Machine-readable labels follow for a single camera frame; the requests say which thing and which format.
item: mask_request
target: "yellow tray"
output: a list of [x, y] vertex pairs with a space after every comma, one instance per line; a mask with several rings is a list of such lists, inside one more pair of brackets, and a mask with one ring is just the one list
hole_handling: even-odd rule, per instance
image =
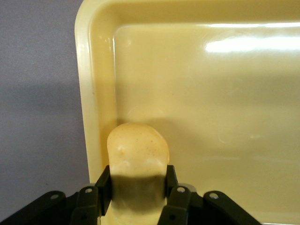
[[300, 224], [298, 0], [84, 0], [75, 38], [91, 182], [143, 122], [200, 195]]

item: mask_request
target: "gray surface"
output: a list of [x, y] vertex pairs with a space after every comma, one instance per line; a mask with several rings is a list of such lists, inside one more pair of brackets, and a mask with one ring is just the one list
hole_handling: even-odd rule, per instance
[[81, 2], [0, 1], [0, 221], [89, 182], [74, 41]]

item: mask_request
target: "gray table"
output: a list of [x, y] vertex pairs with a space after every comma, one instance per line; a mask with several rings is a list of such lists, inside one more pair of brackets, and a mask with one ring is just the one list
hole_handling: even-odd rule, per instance
[[74, 41], [81, 2], [0, 1], [0, 221], [89, 182]]

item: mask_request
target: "plastic tray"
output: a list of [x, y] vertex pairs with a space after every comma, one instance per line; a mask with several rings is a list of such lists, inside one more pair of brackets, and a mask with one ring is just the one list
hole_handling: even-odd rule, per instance
[[200, 195], [300, 224], [298, 0], [85, 0], [75, 38], [91, 182], [143, 122]]

